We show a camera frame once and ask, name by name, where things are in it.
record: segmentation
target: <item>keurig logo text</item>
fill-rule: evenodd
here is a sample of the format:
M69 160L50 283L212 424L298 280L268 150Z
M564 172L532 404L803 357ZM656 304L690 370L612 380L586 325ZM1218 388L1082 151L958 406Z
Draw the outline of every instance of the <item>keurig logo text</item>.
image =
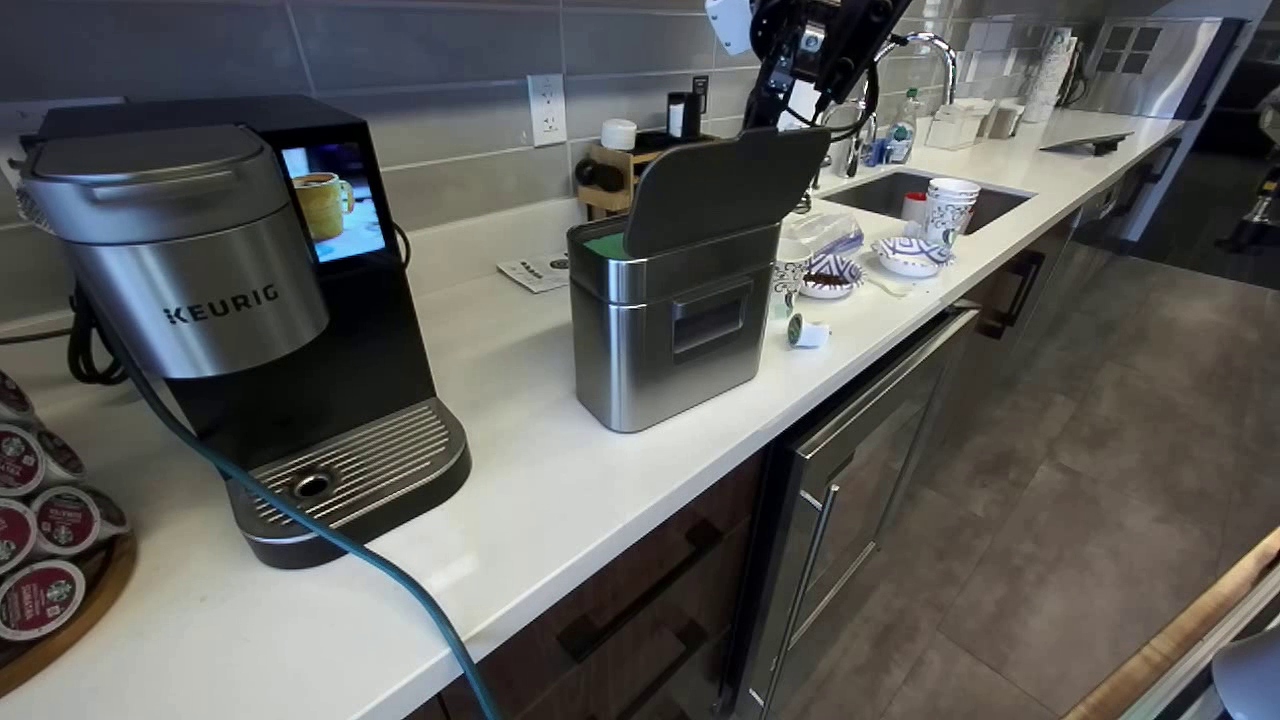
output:
M164 316L169 320L170 325L183 325L188 323L200 323L202 320L209 320L211 318L221 318L224 315L230 315L232 313L242 313L244 310L252 310L268 302L273 302L280 297L280 292L275 290L274 284L262 286L260 290L253 290L248 293L233 295L230 297L224 297L219 300L211 300L209 302L197 302L195 305L179 305L177 307L165 307Z

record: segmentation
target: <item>kitchen sink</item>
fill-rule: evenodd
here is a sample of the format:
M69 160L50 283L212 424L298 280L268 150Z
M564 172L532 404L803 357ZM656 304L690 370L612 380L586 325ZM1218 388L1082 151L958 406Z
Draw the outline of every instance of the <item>kitchen sink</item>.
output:
M908 192L925 192L929 188L929 181L934 177L899 170L870 182L841 190L823 197L823 200L897 218L902 213L902 196ZM978 195L978 204L973 208L973 219L969 220L969 229L966 232L972 233L982 229L983 225L1028 200L1030 200L1029 195L1018 195L982 186L982 193Z

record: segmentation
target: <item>stainless steel dishwasher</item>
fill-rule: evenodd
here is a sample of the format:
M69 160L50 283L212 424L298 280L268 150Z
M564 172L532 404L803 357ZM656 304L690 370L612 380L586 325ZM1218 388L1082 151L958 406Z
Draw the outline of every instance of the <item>stainless steel dishwasher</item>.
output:
M721 708L765 720L808 673L788 659L883 542L931 446L940 391L979 309L945 310L783 433L769 451Z

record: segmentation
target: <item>coffee maker lid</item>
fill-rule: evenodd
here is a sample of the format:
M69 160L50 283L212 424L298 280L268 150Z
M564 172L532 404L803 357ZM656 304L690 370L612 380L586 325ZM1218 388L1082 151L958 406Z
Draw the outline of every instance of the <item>coffee maker lid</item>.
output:
M220 232L289 202L270 146L229 124L49 140L22 181L59 237L91 245Z

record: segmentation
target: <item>coffee maker base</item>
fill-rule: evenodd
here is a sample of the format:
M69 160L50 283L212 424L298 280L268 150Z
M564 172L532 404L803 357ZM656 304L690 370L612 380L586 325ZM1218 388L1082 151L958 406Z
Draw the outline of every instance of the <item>coffee maker base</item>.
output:
M252 474L312 518L362 543L440 505L470 471L462 424L433 397ZM238 484L228 483L227 491L236 523L266 565L312 568L343 555Z

